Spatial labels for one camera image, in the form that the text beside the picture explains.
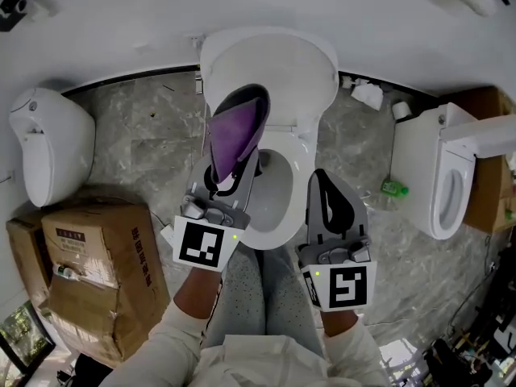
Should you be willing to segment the crumpled white tissue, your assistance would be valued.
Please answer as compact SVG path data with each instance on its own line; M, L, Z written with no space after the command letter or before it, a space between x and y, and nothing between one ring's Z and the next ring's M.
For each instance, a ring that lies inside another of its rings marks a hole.
M353 89L351 96L358 102L362 102L366 106L379 111L381 109L384 94L380 86L368 83L357 85Z

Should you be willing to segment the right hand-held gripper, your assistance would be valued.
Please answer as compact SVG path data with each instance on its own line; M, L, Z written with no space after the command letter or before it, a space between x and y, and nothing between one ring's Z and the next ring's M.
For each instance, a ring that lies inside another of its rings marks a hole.
M368 212L356 191L316 169L306 204L306 242L296 253L313 307L363 309L372 303L377 262L370 255Z

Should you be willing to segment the person's grey speckled trousers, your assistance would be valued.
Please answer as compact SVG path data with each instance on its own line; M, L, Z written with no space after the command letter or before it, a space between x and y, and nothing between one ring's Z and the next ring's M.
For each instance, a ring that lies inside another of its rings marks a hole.
M228 335L285 335L323 356L309 298L286 247L255 250L240 244L231 256L202 347Z

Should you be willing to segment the large printed cardboard box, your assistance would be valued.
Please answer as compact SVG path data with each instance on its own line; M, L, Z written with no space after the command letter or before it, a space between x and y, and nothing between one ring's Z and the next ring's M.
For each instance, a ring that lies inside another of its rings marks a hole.
M52 324L71 347L115 368L161 320L170 296L145 205L96 205L43 217Z

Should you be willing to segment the loose toilet paper roll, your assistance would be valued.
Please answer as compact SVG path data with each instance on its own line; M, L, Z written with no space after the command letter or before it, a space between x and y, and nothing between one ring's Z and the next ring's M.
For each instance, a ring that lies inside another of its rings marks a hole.
M395 121L399 121L408 118L412 115L412 111L407 102L395 102L391 106L392 115Z

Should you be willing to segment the white toilet lid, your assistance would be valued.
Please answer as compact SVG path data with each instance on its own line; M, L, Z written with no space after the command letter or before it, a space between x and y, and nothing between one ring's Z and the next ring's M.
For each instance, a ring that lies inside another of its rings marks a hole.
M200 54L205 99L215 110L250 84L269 93L269 126L313 131L339 88L333 47L309 33L283 27L241 27L206 37Z

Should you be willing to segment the white toilet with tank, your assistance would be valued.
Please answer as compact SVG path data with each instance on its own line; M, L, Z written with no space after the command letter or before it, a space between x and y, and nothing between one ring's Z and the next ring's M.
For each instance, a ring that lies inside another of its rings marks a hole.
M305 222L308 180L314 171L318 127L269 126L258 144L261 174L252 184L247 206L251 222L242 243L256 250L286 244Z

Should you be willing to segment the white tankless toilet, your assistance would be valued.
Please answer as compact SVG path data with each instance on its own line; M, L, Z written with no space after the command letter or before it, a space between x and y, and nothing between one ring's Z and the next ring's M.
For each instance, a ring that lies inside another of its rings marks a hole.
M398 209L433 239L464 220L476 160L516 152L516 114L476 119L454 103L395 125L390 176L409 190Z

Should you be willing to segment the cluttered equipment rack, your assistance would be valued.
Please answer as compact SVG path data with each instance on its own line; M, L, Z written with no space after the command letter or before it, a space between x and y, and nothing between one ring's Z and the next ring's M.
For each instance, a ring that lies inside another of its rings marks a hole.
M516 315L477 319L424 354L433 387L516 387Z

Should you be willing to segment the purple and grey cleaning cloth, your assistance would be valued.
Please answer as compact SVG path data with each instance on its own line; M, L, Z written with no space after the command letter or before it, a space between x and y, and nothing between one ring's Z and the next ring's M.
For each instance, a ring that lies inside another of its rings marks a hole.
M269 92L258 84L228 94L208 122L211 179L217 185L257 147L270 112Z

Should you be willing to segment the small worn cardboard box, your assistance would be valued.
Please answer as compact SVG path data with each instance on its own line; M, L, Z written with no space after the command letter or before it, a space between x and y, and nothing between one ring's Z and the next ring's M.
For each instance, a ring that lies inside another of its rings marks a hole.
M9 220L6 231L10 248L29 298L36 309L45 305L53 275L40 211Z

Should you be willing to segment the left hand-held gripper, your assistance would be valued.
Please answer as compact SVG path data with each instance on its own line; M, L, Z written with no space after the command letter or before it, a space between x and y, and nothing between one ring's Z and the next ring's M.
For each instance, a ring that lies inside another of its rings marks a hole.
M186 184L181 212L173 222L173 260L190 267L222 272L243 238L251 217L246 213L259 166L255 148L218 185L211 156L195 164Z

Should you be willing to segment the green bottle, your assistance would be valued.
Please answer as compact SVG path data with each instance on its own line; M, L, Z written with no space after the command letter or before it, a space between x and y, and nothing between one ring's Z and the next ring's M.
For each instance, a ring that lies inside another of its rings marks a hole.
M399 181L384 179L381 184L381 192L393 198L400 198L408 195L410 190Z

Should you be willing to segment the person's right forearm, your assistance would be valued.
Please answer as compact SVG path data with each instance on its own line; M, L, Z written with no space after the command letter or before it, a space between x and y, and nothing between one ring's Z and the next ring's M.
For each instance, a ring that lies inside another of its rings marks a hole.
M355 312L322 312L321 319L331 378L351 387L390 387L380 348Z

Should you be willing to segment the plain cardboard box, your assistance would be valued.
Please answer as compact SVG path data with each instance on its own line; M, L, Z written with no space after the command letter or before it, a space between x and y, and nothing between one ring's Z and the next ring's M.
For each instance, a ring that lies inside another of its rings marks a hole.
M477 119L516 114L516 102L495 86L468 89L442 98ZM488 234L516 225L516 185L504 156L478 159L464 223Z

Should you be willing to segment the nearly empty toilet paper roll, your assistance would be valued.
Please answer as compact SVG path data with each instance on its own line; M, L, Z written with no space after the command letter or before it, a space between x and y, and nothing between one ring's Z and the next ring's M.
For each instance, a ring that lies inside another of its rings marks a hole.
M23 15L23 19L34 23L53 17L56 14L56 8L52 4L39 0L20 0L15 6L15 12Z

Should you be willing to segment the white egg-shaped toilet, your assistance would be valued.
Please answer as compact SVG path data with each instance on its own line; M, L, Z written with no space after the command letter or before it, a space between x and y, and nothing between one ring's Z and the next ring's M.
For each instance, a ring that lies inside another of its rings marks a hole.
M81 188L94 161L96 127L87 111L55 90L34 87L15 100L9 124L33 205L54 205Z

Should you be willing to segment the person's left forearm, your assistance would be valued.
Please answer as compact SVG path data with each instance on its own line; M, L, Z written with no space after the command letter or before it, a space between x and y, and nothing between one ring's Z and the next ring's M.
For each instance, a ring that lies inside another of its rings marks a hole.
M192 269L148 340L105 387L208 387L213 379L195 370L219 282L219 273Z

